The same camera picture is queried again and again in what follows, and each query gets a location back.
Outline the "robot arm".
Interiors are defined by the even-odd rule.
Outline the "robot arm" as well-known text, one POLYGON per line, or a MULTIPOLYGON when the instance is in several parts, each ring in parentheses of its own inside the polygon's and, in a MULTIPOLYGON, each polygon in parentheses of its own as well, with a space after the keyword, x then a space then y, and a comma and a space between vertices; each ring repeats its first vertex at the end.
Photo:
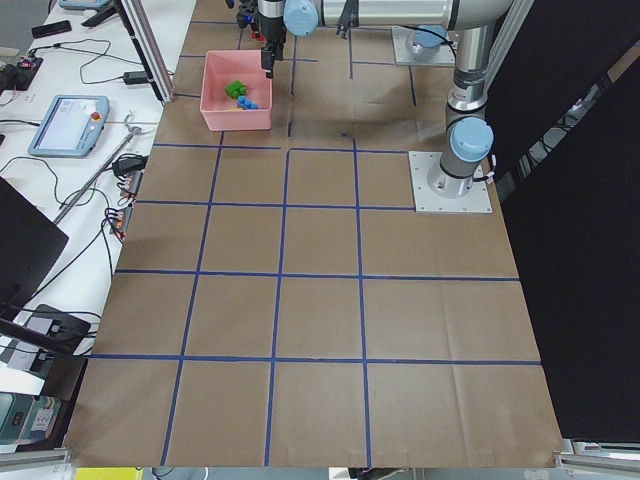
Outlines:
POLYGON ((511 1, 255 1, 253 5, 258 31, 265 37, 261 64, 267 78, 273 77, 274 63, 283 58, 289 33, 308 37, 320 26, 334 27, 344 39, 351 30, 370 25, 393 25, 432 37, 437 36, 433 30, 437 26, 458 33, 445 104, 448 144, 436 172, 451 184, 492 178, 492 173, 474 178, 471 169, 481 162, 465 163, 450 143, 462 123, 485 116, 494 28, 512 9, 511 1))
POLYGON ((236 11, 241 29, 249 27, 264 43, 261 54, 267 63, 283 58, 288 34, 311 35, 319 26, 336 27, 344 39, 362 25, 399 25, 413 30, 410 45, 421 50, 448 45, 446 27, 457 11, 444 1, 228 1, 236 11))

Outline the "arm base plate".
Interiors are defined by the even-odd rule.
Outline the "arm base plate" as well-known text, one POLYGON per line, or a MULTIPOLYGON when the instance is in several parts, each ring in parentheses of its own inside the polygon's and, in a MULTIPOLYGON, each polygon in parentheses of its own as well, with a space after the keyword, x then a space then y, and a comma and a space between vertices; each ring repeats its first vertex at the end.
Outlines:
POLYGON ((419 214, 491 214, 493 212, 485 180, 478 165, 466 179, 448 176, 440 165, 441 152, 408 153, 415 211, 419 214))
POLYGON ((439 27, 431 29, 431 33, 427 33, 426 29, 426 26, 420 30, 392 27, 395 64, 452 68, 455 55, 453 46, 448 45, 449 35, 439 27))

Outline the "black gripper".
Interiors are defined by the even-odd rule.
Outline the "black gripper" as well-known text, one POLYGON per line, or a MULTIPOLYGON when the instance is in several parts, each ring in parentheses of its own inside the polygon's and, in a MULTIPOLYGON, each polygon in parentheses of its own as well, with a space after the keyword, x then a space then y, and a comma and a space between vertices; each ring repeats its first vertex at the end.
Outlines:
POLYGON ((286 43, 284 0, 259 0, 258 22, 265 44, 261 49, 261 68, 267 79, 274 75, 274 64, 283 59, 286 43))
POLYGON ((236 23, 241 30, 249 28, 251 37, 253 32, 260 32, 257 0, 225 0, 225 4, 236 12, 236 23))

